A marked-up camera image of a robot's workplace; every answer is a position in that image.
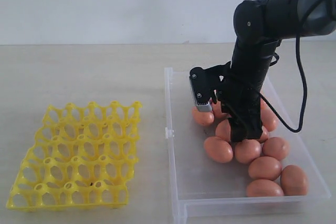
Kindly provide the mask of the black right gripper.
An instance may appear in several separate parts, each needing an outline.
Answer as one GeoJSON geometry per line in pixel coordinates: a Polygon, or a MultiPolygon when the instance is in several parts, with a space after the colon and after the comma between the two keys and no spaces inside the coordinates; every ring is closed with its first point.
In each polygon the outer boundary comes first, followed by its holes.
{"type": "Polygon", "coordinates": [[[230,141],[238,143],[245,138],[260,139],[263,125],[260,119],[258,91],[253,90],[241,77],[233,74],[229,62],[204,70],[211,90],[210,103],[220,101],[223,111],[232,116],[228,119],[230,141]]]}

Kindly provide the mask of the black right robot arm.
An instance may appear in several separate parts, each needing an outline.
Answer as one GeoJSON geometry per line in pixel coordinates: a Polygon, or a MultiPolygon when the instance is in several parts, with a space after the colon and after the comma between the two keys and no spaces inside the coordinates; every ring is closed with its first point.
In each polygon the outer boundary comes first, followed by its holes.
{"type": "Polygon", "coordinates": [[[276,48],[285,39],[324,36],[335,31],[335,0],[245,0],[235,9],[237,36],[231,61],[190,70],[196,108],[208,112],[214,103],[229,114],[230,139],[258,139],[263,132],[260,91],[276,48]]]}

